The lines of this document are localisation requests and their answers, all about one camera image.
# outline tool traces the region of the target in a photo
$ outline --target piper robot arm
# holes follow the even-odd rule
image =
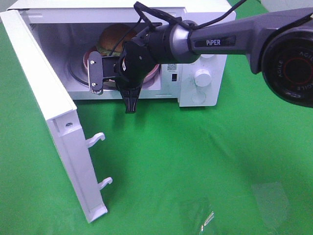
[[[228,23],[201,27],[170,17],[155,26],[134,7],[148,27],[128,41],[121,56],[89,56],[89,88],[100,94],[114,79],[126,112],[136,111],[143,79],[156,64],[187,64],[201,54],[244,54],[252,73],[262,71],[271,90],[287,102],[313,107],[313,8],[271,12]],[[161,19],[164,12],[152,10]]]

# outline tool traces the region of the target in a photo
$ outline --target microwave door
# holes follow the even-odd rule
[[[104,134],[85,138],[77,108],[29,31],[27,18],[17,10],[0,16],[86,219],[92,222],[108,211],[100,190],[112,182],[110,177],[97,182],[88,151],[98,140],[104,140]]]

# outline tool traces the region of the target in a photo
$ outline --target white microwave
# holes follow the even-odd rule
[[[142,3],[197,24],[230,9],[226,0]],[[97,182],[88,148],[105,136],[100,132],[85,138],[73,99],[121,99],[119,91],[110,87],[101,95],[89,91],[84,57],[105,28],[116,23],[132,26],[138,21],[133,4],[130,0],[18,0],[0,13],[88,222],[108,211],[100,190],[112,178]],[[167,24],[153,16],[149,18],[154,23]],[[232,12],[221,22],[234,19]],[[145,23],[140,23],[136,29],[144,27]],[[139,99],[175,98],[179,106],[213,106],[225,61],[226,55],[202,55],[192,64],[160,65],[143,84]]]

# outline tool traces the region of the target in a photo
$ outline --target green surface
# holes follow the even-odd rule
[[[312,234],[313,111],[277,98],[244,56],[228,56],[214,107],[75,102],[86,138],[107,137],[90,149],[97,178],[113,178],[109,213],[88,224],[2,24],[0,41],[1,235],[193,235],[212,211],[203,234]]]

